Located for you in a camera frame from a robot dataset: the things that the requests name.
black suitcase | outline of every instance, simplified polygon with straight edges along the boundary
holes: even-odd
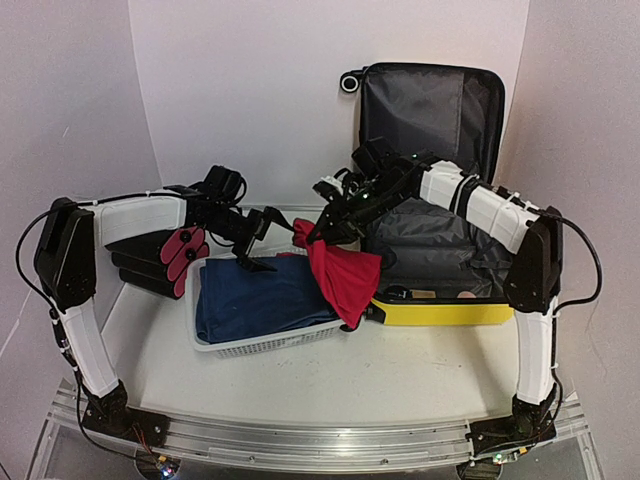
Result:
[[[505,106],[495,73],[377,63],[345,73],[340,86],[346,93],[361,91],[360,143],[385,137],[402,154],[431,150],[492,181]],[[408,200],[369,227],[363,250],[383,257],[369,318],[460,325],[512,316],[502,292],[511,254],[447,210]]]

white plastic basket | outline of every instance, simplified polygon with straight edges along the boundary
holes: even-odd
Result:
[[[253,256],[256,257],[273,257],[278,253],[298,253],[306,255],[306,250],[286,245],[281,247],[273,247],[269,249],[254,250]],[[233,254],[225,253],[215,255],[209,258],[233,258]],[[198,298],[200,297],[200,268],[207,262],[206,258],[200,258],[189,265],[187,272],[187,282],[185,285],[185,305],[187,332],[189,340],[193,348],[200,352],[213,352],[220,358],[239,357],[241,355],[250,355],[253,353],[268,352],[278,348],[292,347],[294,345],[302,345],[305,343],[315,342],[329,338],[338,331],[342,320],[334,320],[332,322],[322,323],[311,327],[298,328],[281,333],[273,333],[271,335],[263,335],[261,337],[247,338],[245,340],[236,340],[234,342],[224,342],[209,344],[198,338],[196,333],[196,308]]]

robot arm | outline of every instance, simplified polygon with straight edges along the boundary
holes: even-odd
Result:
[[[552,217],[559,212],[539,210],[428,152],[398,155],[384,139],[363,144],[353,159],[357,173],[347,171],[342,180],[329,177],[314,186],[328,204],[309,241],[340,244],[362,238],[369,223],[413,197],[450,210],[503,244],[514,254],[503,288],[515,309],[520,373],[513,415],[490,425],[472,424],[474,450],[476,455],[495,452],[505,438],[514,448],[552,438],[553,311],[562,267],[562,232]]]
[[[251,209],[243,215],[236,207],[243,184],[238,172],[214,166],[203,182],[191,187],[172,186],[106,201],[76,203],[61,198],[53,203],[34,266],[42,293],[55,306],[50,314],[58,347],[81,379],[90,408],[99,411],[85,416],[87,428],[135,441],[132,425],[140,425],[150,445],[159,446],[166,430],[158,434],[155,426],[167,421],[126,407],[126,390],[95,318],[96,249],[151,232],[197,225],[232,242],[232,252],[244,268],[272,270],[250,258],[249,252],[256,240],[264,239],[271,223],[293,228],[275,208]]]

white wall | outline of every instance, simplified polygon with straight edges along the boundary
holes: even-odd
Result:
[[[640,3],[532,0],[502,180],[581,225],[604,264],[594,307],[560,319],[560,362],[607,478],[640,457]],[[565,298],[591,293],[588,253],[567,233]]]
[[[18,479],[68,369],[44,304],[26,300],[15,272],[17,238],[57,196],[96,198],[160,179],[126,0],[0,2],[0,45],[0,459]],[[120,283],[100,280],[104,313]]]
[[[213,163],[249,202],[319,204],[311,187],[349,161],[355,98],[340,75],[378,61],[486,68],[509,101],[528,0],[129,0],[164,183]]]

blue cloth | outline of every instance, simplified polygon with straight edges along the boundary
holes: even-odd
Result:
[[[230,342],[336,320],[304,256],[261,259],[277,272],[250,273],[234,259],[200,269],[196,332],[207,343]]]

